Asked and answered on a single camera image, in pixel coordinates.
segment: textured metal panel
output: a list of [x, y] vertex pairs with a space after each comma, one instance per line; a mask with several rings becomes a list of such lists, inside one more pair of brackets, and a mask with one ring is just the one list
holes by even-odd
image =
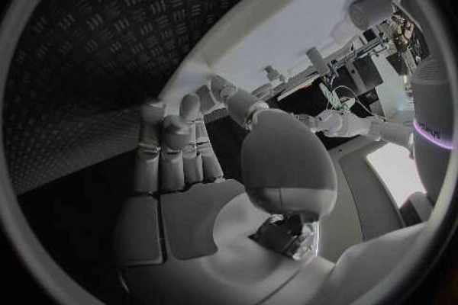
[[158, 95], [239, 1], [42, 0], [21, 36], [5, 95], [16, 192], [133, 149], [135, 107]]

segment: purple led strip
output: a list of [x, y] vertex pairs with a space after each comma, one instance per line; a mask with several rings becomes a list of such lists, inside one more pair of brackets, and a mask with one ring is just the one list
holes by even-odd
[[445, 143], [444, 141], [442, 140], [439, 140], [435, 137], [432, 137], [430, 134], [428, 134], [426, 131], [424, 131], [420, 124], [417, 122], [417, 120], [414, 120], [414, 127], [416, 129], [416, 131], [422, 135], [426, 140], [432, 142], [434, 145], [437, 145], [439, 147], [442, 147], [443, 149], [447, 149], [447, 150], [452, 150], [453, 149], [453, 145], [451, 143]]

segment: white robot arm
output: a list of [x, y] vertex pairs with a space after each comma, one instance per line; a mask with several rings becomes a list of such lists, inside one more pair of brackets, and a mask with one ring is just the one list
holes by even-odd
[[403, 124], [385, 122], [377, 117], [361, 118], [349, 111], [326, 109], [318, 116], [307, 114], [296, 116], [313, 132], [323, 131], [328, 137], [353, 137], [357, 135], [385, 140], [413, 151], [413, 129]]

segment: bright window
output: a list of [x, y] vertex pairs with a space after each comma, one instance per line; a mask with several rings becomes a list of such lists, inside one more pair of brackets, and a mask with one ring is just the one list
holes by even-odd
[[409, 158], [407, 149], [387, 143], [367, 155], [366, 160], [385, 183], [398, 207], [402, 206], [411, 194], [425, 192], [415, 161]]

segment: wire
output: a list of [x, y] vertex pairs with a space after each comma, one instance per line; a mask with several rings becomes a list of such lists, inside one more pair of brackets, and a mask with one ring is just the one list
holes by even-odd
[[338, 86], [336, 86], [336, 87], [332, 90], [331, 93], [334, 93], [334, 92], [335, 92], [336, 90], [338, 90], [339, 88], [344, 88], [344, 89], [349, 90], [349, 91], [353, 94], [353, 96], [354, 96], [354, 98], [355, 98], [355, 102], [358, 103], [358, 104], [364, 109], [364, 111], [366, 111], [367, 113], [369, 113], [371, 116], [377, 117], [377, 118], [382, 118], [383, 120], [386, 120], [386, 118], [384, 118], [383, 116], [379, 116], [378, 114], [374, 114], [372, 111], [370, 111], [370, 110], [360, 101], [360, 99], [358, 98], [358, 96], [356, 95], [356, 93], [353, 91], [353, 89], [352, 89], [352, 88], [349, 88], [349, 87], [346, 86], [346, 85], [338, 85]]

